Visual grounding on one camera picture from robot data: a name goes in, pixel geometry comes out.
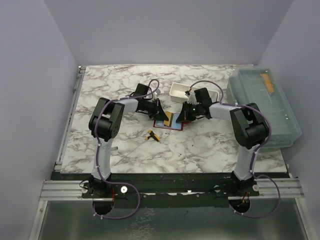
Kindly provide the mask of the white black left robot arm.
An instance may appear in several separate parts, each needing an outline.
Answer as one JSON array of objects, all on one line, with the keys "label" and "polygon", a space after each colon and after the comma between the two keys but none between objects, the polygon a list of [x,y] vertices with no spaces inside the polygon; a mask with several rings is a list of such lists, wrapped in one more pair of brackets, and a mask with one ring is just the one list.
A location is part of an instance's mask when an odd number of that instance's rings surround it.
[{"label": "white black left robot arm", "polygon": [[111,175],[111,148],[113,139],[120,130],[123,115],[142,112],[147,114],[151,120],[168,120],[160,100],[154,97],[152,99],[146,98],[155,92],[156,90],[151,90],[150,86],[139,83],[132,94],[120,100],[110,100],[104,97],[98,100],[90,117],[88,128],[91,135],[97,140],[91,175],[99,180],[93,187],[93,191],[99,197],[107,197],[111,191],[111,185],[106,182]]}]

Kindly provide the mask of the red card holder wallet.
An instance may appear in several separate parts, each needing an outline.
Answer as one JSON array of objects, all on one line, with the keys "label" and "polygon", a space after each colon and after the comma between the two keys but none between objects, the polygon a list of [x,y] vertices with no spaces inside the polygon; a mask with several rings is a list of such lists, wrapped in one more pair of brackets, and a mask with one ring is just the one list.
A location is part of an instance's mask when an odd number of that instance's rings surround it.
[{"label": "red card holder wallet", "polygon": [[176,120],[178,119],[178,116],[179,116],[178,113],[172,114],[171,126],[164,125],[163,121],[155,120],[153,123],[153,127],[158,129],[182,131],[184,129],[184,124],[176,122]]}]

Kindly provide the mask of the gold credit card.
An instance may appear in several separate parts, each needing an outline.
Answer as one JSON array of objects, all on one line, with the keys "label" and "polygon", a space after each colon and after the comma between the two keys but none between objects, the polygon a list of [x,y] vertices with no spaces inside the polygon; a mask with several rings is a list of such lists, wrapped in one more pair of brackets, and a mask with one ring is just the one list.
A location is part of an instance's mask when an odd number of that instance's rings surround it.
[{"label": "gold credit card", "polygon": [[163,125],[166,127],[170,127],[172,125],[173,113],[166,111],[165,115],[167,116],[167,120],[163,121]]}]

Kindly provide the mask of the white rectangular plastic tray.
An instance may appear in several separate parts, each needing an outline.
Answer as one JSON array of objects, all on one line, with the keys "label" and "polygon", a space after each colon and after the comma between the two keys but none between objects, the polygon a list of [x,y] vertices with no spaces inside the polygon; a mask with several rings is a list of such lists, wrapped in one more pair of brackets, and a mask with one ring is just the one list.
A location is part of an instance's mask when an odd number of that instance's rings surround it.
[{"label": "white rectangular plastic tray", "polygon": [[190,102],[193,104],[196,104],[196,98],[194,95],[194,90],[199,89],[198,87],[193,87],[191,89],[190,95],[192,95],[191,100],[189,100],[189,96],[186,94],[186,91],[188,91],[190,87],[186,84],[177,83],[174,82],[171,85],[171,89],[169,91],[170,99],[173,102],[177,103],[184,103],[184,102]]}]

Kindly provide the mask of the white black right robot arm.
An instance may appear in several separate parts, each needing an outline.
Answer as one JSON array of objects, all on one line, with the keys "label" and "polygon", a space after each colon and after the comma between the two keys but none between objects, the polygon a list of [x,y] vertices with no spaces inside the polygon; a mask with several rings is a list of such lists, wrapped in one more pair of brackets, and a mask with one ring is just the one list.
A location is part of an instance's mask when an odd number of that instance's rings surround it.
[{"label": "white black right robot arm", "polygon": [[185,101],[176,122],[184,124],[198,117],[231,122],[239,151],[233,171],[236,180],[230,183],[230,191],[241,196],[248,190],[246,181],[254,177],[253,168],[259,149],[271,136],[268,121],[255,103],[235,106],[213,102],[205,87],[196,89],[194,96],[196,103]]}]

